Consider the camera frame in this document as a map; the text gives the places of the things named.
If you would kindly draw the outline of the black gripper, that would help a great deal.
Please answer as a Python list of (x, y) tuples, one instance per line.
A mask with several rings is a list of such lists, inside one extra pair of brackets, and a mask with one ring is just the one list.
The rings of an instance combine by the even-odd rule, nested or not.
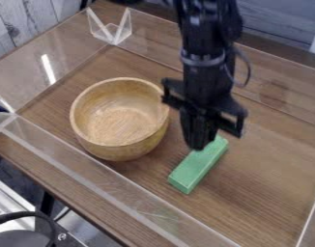
[(179, 111), (183, 139), (191, 150), (205, 148), (218, 130), (241, 137), (248, 110), (230, 95), (236, 84), (233, 61), (211, 66), (183, 63), (183, 78), (165, 77), (161, 84), (162, 102)]

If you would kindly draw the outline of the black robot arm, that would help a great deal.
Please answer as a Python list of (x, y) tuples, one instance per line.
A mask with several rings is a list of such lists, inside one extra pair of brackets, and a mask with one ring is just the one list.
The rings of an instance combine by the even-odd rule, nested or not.
[(242, 135), (248, 110), (232, 97), (234, 64), (246, 57), (234, 47), (242, 32), (236, 0), (173, 0), (182, 37), (181, 80), (163, 78), (162, 102), (179, 111), (185, 142), (202, 150), (217, 132)]

